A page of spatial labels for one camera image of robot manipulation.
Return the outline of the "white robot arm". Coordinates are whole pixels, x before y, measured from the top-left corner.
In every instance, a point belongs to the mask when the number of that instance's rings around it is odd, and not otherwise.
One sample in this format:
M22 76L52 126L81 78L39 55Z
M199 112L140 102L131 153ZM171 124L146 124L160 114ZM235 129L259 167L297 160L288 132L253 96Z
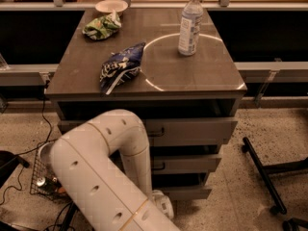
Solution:
M70 130L50 160L95 231L180 231L153 201L149 141L135 114L113 110Z

